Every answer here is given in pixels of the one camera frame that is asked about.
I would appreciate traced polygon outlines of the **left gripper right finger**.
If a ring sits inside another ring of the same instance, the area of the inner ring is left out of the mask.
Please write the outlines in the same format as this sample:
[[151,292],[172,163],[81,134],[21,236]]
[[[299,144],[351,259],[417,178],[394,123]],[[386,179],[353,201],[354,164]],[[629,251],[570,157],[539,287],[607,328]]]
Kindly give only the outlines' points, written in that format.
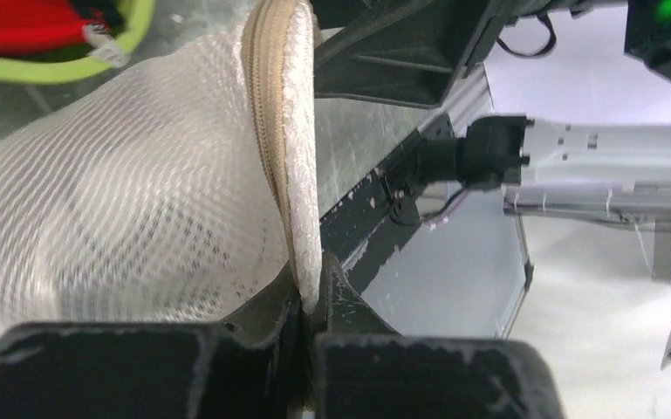
[[317,418],[562,418],[551,371],[516,340],[409,337],[323,256],[312,316]]

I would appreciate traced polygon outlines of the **white mesh laundry bag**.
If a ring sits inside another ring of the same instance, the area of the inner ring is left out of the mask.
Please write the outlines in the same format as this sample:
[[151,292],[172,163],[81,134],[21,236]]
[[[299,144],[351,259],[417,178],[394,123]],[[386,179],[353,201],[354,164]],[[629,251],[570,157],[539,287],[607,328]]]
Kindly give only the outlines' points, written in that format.
[[319,299],[306,1],[123,71],[0,141],[0,334],[216,321],[291,264]]

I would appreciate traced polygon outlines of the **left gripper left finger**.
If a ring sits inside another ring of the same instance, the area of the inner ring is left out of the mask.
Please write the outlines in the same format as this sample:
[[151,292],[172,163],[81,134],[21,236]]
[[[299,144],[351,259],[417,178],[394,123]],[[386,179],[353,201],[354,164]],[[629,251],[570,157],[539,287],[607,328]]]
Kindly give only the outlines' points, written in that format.
[[291,271],[211,323],[25,323],[0,337],[0,418],[284,418]]

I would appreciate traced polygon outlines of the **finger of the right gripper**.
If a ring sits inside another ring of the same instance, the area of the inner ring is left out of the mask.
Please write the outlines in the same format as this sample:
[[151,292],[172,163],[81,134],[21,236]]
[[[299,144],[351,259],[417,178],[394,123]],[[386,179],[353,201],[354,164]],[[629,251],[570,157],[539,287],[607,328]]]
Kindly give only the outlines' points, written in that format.
[[374,1],[316,48],[315,96],[435,108],[510,16],[509,1]]

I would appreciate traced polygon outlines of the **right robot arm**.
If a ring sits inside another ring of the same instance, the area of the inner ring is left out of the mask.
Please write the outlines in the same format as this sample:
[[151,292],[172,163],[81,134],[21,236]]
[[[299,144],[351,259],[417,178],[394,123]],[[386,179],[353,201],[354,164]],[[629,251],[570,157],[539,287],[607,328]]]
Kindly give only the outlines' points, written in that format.
[[[504,27],[534,17],[590,9],[588,1],[317,1],[336,35],[315,51],[319,99],[433,108],[453,83],[472,78]],[[671,126],[585,126],[523,114],[484,116],[454,133],[446,113],[417,128],[377,162],[323,218],[324,243],[341,259],[356,292],[373,288],[389,259],[449,216],[422,215],[417,200],[436,183],[454,183],[452,205],[492,196],[492,222],[516,235],[518,279],[496,309],[505,337],[530,289],[533,265],[522,219],[547,216],[653,235],[643,258],[653,280],[671,284]],[[671,331],[661,364],[671,364]]]

